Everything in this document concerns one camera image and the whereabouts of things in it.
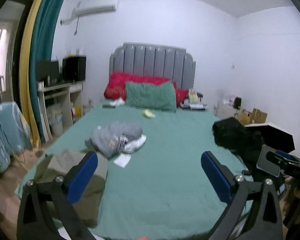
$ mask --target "headboard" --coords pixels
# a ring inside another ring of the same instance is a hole
[[[146,43],[124,43],[110,57],[109,75],[125,72],[171,78],[178,88],[193,87],[195,61],[186,49]]]

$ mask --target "screw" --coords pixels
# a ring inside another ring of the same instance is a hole
[[[242,182],[244,180],[244,177],[242,175],[237,175],[237,176],[235,176],[235,180],[237,182]]]
[[[56,182],[63,182],[63,176],[56,177]]]
[[[28,181],[27,181],[27,185],[28,185],[28,186],[32,186],[32,185],[33,185],[33,180],[32,180],[32,179],[31,179],[31,180],[28,180]]]
[[[266,179],[266,184],[268,184],[268,185],[272,185],[272,180],[271,179]]]

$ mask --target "yellow curtain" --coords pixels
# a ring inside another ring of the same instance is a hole
[[[29,93],[29,56],[32,32],[34,28],[34,22],[39,10],[39,6],[42,0],[34,0],[28,19],[26,22],[25,30],[21,42],[20,51],[20,64],[19,64],[19,93],[21,102],[21,111],[23,116],[30,127],[30,140],[32,147],[39,147],[41,145],[39,131],[34,119],[33,110],[31,107],[30,93]]]

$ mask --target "curtain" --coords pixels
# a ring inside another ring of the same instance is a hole
[[[21,110],[30,127],[33,147],[39,147],[43,130],[37,101],[35,62],[51,60],[52,44],[63,0],[34,0],[22,37],[19,68]]]

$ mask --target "green bed sheet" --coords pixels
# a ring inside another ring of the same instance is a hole
[[[180,108],[176,112],[153,112],[156,117],[146,119],[142,109],[97,107],[45,151],[50,155],[64,149],[83,149],[93,128],[112,121],[141,124],[147,136],[144,146],[132,154],[124,169],[109,162],[98,226],[91,229],[96,235],[169,240],[208,232],[226,204],[218,199],[202,170],[201,154],[210,150],[234,174],[244,169],[229,150],[214,143],[212,125],[218,119],[211,112]],[[35,169],[26,174],[21,185],[33,178]],[[16,194],[21,198],[22,187]]]

